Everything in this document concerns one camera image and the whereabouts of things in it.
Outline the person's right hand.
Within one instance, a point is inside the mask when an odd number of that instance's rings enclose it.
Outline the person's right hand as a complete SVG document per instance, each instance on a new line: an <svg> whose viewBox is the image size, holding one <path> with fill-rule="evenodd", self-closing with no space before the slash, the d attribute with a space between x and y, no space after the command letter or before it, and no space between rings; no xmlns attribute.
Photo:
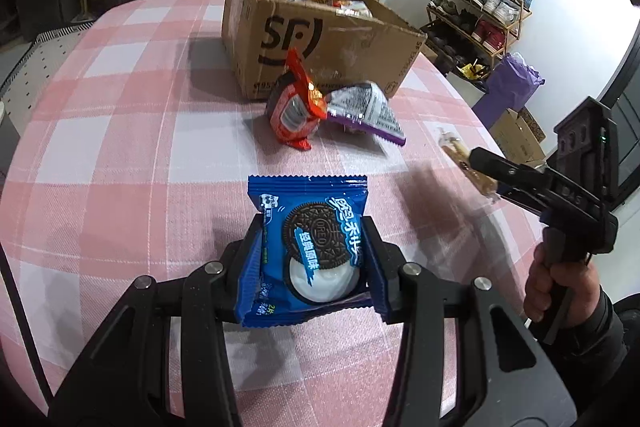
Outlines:
<svg viewBox="0 0 640 427"><path fill-rule="evenodd" d="M525 285L524 312L533 322L540 322L544 312L551 307L551 289L554 284L573 291L574 296L566 314L565 325L584 323L596 311L600 300L600 281L594 265L584 262L555 263L544 265L546 250L540 243L534 251L534 261L529 268Z"/></svg>

